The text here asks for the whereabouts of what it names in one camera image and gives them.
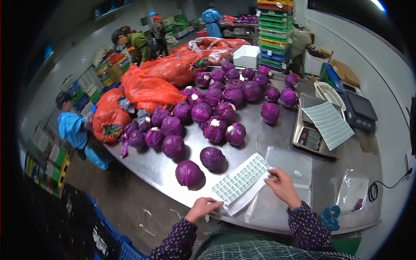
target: polka dot sleeve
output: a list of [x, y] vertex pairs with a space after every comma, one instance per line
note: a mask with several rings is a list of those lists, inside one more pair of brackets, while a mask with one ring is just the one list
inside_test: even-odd
[[312, 251], [332, 248], [331, 232], [317, 220], [316, 213], [304, 201], [294, 211], [287, 209], [287, 214], [290, 232], [298, 248]]
[[173, 225], [172, 232], [150, 253], [150, 259], [189, 259], [198, 227], [184, 218]]

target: blue protective gown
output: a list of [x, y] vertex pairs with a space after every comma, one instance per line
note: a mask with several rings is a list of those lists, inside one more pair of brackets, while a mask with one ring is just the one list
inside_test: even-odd
[[85, 146], [87, 133], [79, 131], [82, 123], [84, 123], [84, 118], [77, 114], [71, 112], [60, 114], [58, 117], [59, 135], [74, 148], [83, 149], [85, 147], [84, 153], [88, 160], [97, 165], [98, 168], [106, 170], [110, 161], [99, 158], [91, 148]]
[[221, 38], [220, 28], [218, 27], [217, 21], [222, 20], [223, 17], [216, 10], [207, 9], [202, 13], [202, 21], [206, 23], [205, 28], [209, 37]]

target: person in green jacket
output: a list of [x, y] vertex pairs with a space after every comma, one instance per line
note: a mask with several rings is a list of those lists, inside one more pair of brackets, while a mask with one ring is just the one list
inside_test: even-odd
[[137, 63], [137, 66], [151, 58], [147, 37], [143, 33], [132, 31], [128, 26], [115, 30], [111, 40], [115, 45], [126, 45], [132, 62]]

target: black cap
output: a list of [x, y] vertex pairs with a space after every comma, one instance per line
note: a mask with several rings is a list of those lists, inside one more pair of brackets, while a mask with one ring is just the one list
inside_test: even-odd
[[114, 31], [113, 35], [111, 36], [111, 41], [114, 43], [114, 45], [117, 45], [120, 35], [124, 35], [122, 29], [117, 29]]
[[66, 102], [72, 99], [72, 96], [68, 94], [66, 91], [61, 91], [58, 96], [56, 97], [56, 106], [59, 109], [62, 109], [62, 105]]

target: electrical outlet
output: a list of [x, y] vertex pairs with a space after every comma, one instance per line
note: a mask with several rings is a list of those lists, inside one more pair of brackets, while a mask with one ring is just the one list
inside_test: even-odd
[[416, 158], [415, 158], [414, 155], [412, 155], [412, 148], [409, 148], [407, 150], [407, 153], [406, 153], [406, 163], [407, 163], [407, 169], [406, 169], [407, 171], [410, 168], [413, 168], [412, 173], [409, 175], [409, 177], [410, 177], [410, 176], [412, 176], [416, 172]]

